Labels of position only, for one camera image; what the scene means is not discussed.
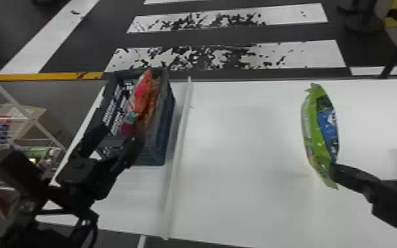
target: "green snack bag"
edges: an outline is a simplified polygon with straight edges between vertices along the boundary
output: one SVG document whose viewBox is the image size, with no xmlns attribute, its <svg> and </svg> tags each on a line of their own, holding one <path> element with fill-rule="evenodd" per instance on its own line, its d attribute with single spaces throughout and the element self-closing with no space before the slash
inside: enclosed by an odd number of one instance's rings
<svg viewBox="0 0 397 248">
<path fill-rule="evenodd" d="M 331 163 L 337 161 L 338 130 L 336 112 L 328 95 L 319 84 L 311 84 L 309 95 L 301 106 L 301 128 L 309 163 L 324 184 L 337 189 L 329 178 Z"/>
</svg>

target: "wire shelf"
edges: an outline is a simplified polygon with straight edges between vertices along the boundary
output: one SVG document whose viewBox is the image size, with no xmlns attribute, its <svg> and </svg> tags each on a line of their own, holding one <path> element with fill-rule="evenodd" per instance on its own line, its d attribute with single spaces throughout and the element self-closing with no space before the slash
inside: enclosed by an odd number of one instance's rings
<svg viewBox="0 0 397 248">
<path fill-rule="evenodd" d="M 0 150 L 15 148 L 51 178 L 67 151 L 39 121 L 46 109 L 22 106 L 0 85 Z M 0 191 L 13 191 L 0 180 Z"/>
</svg>

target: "black plastic crate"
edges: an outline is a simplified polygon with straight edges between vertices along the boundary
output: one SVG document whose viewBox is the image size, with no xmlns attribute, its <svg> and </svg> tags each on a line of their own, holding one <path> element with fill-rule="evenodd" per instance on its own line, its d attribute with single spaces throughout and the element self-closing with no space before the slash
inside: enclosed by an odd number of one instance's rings
<svg viewBox="0 0 397 248">
<path fill-rule="evenodd" d="M 103 93 L 103 101 L 96 110 L 89 128 L 95 127 L 103 121 L 110 129 L 96 151 L 103 158 L 119 152 L 125 137 L 120 133 L 123 114 L 123 101 L 129 97 L 129 89 L 137 83 L 145 70 L 116 71 L 107 76 L 108 83 Z M 166 160 L 169 132 L 175 107 L 175 98 L 169 83 L 168 71 L 153 69 L 153 77 L 161 77 L 158 89 L 157 103 L 146 132 L 144 148 L 137 158 L 136 166 L 162 166 Z"/>
</svg>

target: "cable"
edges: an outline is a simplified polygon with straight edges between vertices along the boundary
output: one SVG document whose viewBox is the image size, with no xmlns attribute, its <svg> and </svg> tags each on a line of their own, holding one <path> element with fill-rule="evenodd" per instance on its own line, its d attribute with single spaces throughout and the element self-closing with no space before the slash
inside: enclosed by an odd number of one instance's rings
<svg viewBox="0 0 397 248">
<path fill-rule="evenodd" d="M 88 248 L 94 248 L 96 242 L 97 242 L 97 235 L 98 235 L 98 226 L 97 226 L 97 222 L 94 225 L 94 228 L 92 229 L 92 239 L 91 239 L 91 243 L 89 244 Z"/>
</svg>

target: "snack bag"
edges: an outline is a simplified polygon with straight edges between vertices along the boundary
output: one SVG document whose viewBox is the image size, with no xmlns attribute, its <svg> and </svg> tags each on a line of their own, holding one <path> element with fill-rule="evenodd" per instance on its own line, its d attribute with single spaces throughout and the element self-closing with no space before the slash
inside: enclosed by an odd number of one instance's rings
<svg viewBox="0 0 397 248">
<path fill-rule="evenodd" d="M 138 79 L 135 85 L 135 90 L 130 97 L 130 103 L 135 111 L 136 117 L 142 115 L 146 104 L 148 102 L 149 94 L 151 91 L 152 71 L 146 70 Z"/>
<path fill-rule="evenodd" d="M 152 112 L 157 105 L 158 87 L 160 85 L 160 77 L 151 80 L 150 93 L 148 97 L 148 103 L 146 104 L 146 109 L 142 114 L 141 121 L 144 123 L 144 128 L 147 129 L 149 126 L 149 121 L 152 117 Z"/>
<path fill-rule="evenodd" d="M 152 71 L 146 70 L 135 84 L 135 89 L 129 97 L 129 100 L 123 107 L 125 114 L 123 123 L 120 126 L 122 135 L 129 135 L 133 132 L 133 125 L 138 120 L 144 117 L 146 107 L 150 100 L 152 90 Z"/>
<path fill-rule="evenodd" d="M 328 95 L 319 84 L 311 84 L 309 95 L 301 106 L 301 126 L 309 163 L 324 184 L 337 189 L 329 178 L 329 169 L 337 161 L 338 130 L 336 112 Z"/>
</svg>

